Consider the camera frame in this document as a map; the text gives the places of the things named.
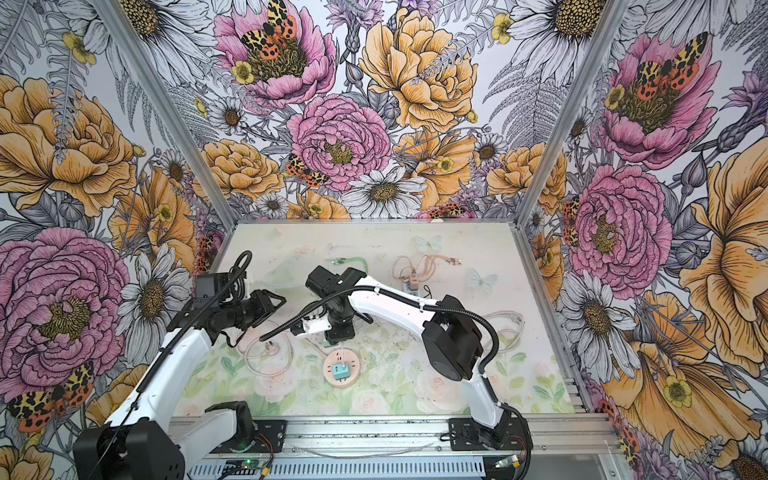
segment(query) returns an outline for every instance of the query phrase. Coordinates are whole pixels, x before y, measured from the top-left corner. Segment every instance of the floral tablecloth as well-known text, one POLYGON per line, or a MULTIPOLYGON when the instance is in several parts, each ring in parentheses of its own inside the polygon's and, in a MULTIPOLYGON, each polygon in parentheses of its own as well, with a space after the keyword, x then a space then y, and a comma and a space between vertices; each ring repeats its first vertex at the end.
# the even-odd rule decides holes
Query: floral tablecloth
MULTIPOLYGON (((277 230, 274 225, 238 227, 221 264, 222 270, 250 244, 254 260, 249 275, 261 279, 257 287, 285 295, 289 304, 262 326, 249 331, 236 349, 227 347, 220 337, 195 369, 175 415, 199 415, 214 403, 232 400, 248 401, 251 413, 258 416, 468 412, 459 384, 440 376, 429 365, 421 339, 383 320, 376 319, 372 325, 357 320, 356 337, 342 344, 362 361, 360 377, 346 389, 331 386, 323 377, 323 360, 339 347, 324 346, 320 334, 297 339, 282 333, 272 343, 258 341, 259 335, 312 299, 302 285, 312 265, 322 264, 336 272, 348 266, 362 268, 355 264, 332 265, 330 260, 368 252, 364 257, 369 272, 400 288, 399 280, 392 278, 392 264, 400 254, 412 255, 417 260, 425 250, 423 239, 432 241, 432 246, 426 248, 436 247, 442 254, 462 260, 461 266, 438 267, 428 282, 435 297, 447 293, 457 296, 465 308, 489 318, 499 333, 500 350, 488 366, 498 397, 522 412, 573 412, 506 224, 475 224, 469 228, 456 224, 361 227, 351 223, 282 225, 277 230), (326 237, 343 239, 345 246, 326 243, 326 237), (253 248, 254 238, 261 242, 258 252, 253 248), (306 243, 309 238, 314 240, 313 244, 306 243), (483 287, 472 270, 486 273, 491 269, 498 272, 493 273, 498 279, 490 288, 483 287), (525 327, 520 335, 523 321, 525 327)), ((490 347, 487 335, 484 347, 486 351, 490 347)))

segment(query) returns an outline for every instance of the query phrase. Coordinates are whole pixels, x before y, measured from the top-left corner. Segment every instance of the metal post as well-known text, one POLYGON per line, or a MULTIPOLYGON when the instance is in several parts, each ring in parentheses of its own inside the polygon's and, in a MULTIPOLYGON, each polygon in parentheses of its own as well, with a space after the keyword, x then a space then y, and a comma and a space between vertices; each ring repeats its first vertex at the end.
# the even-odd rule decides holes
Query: metal post
POLYGON ((560 109, 560 115, 554 123, 552 133, 549 135, 544 153, 541 156, 541 163, 539 163, 536 173, 534 173, 531 179, 531 184, 515 217, 515 222, 520 228, 525 226, 525 222, 531 216, 533 207, 544 190, 547 177, 549 177, 552 168, 554 168, 558 160, 558 154, 565 141, 565 136, 576 120, 579 104, 583 101, 588 89, 594 83, 595 72, 610 51, 611 43, 617 34, 621 20, 624 19, 628 7, 629 0, 608 0, 603 8, 603 14, 592 35, 592 43, 587 52, 587 57, 584 59, 584 64, 574 75, 571 90, 568 92, 568 97, 560 109))
POLYGON ((210 199, 210 203, 221 219, 225 233, 234 230, 237 219, 227 199, 214 180, 208 165, 200 154, 187 125, 181 118, 176 105, 165 89, 165 83, 149 61, 150 53, 139 38, 127 16, 123 12, 120 0, 100 0, 92 2, 99 18, 107 26, 110 35, 120 48, 120 55, 131 67, 131 76, 138 81, 152 102, 157 113, 166 122, 166 127, 173 135, 181 154, 187 159, 200 185, 210 199))

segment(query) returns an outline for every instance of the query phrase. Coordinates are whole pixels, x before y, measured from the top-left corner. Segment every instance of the wall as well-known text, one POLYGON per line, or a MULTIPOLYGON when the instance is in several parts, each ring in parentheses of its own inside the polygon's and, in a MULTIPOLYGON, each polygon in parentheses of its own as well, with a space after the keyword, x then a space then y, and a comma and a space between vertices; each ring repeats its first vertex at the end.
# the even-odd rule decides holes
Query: wall
POLYGON ((0 5, 0 477, 71 479, 223 232, 92 8, 0 5))
POLYGON ((285 0, 267 41, 266 0, 124 2, 250 220, 513 217, 604 0, 582 3, 285 0))
POLYGON ((635 477, 768 478, 768 2, 631 13, 526 230, 635 477))

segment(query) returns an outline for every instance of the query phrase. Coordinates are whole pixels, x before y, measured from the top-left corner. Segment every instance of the black mounting plate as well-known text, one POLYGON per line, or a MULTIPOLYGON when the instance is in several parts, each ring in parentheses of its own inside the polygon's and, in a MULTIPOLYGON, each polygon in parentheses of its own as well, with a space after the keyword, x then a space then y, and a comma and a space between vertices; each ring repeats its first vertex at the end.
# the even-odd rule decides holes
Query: black mounting plate
MULTIPOLYGON (((283 442, 286 436, 286 420, 253 420, 253 426, 256 428, 256 433, 264 435, 267 440, 272 443, 272 449, 275 453, 283 451, 283 442)), ((255 441, 246 450, 234 451, 223 447, 217 446, 211 453, 269 453, 270 447, 266 445, 259 437, 256 437, 255 441)))
MULTIPOLYGON (((468 452, 473 450, 486 450, 487 448, 480 443, 478 434, 481 430, 488 430, 471 418, 457 418, 448 420, 448 432, 451 440, 451 450, 453 452, 468 452)), ((515 436, 524 438, 524 429, 520 420, 515 417, 505 415, 503 423, 495 429, 502 443, 498 450, 522 450, 523 446, 515 436)))

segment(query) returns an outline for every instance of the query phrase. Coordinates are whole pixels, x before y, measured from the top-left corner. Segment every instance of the round power strip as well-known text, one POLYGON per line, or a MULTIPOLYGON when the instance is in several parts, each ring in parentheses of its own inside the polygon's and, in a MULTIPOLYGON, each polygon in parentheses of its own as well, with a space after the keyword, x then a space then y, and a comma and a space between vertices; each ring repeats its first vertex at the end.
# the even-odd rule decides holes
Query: round power strip
POLYGON ((345 389, 352 385, 357 380, 357 377, 360 376, 360 366, 360 358, 352 350, 333 350, 323 362, 323 375, 332 386, 335 386, 337 389, 345 389), (339 363, 346 363, 349 366, 349 376, 345 379, 336 380, 333 378, 333 366, 339 363))

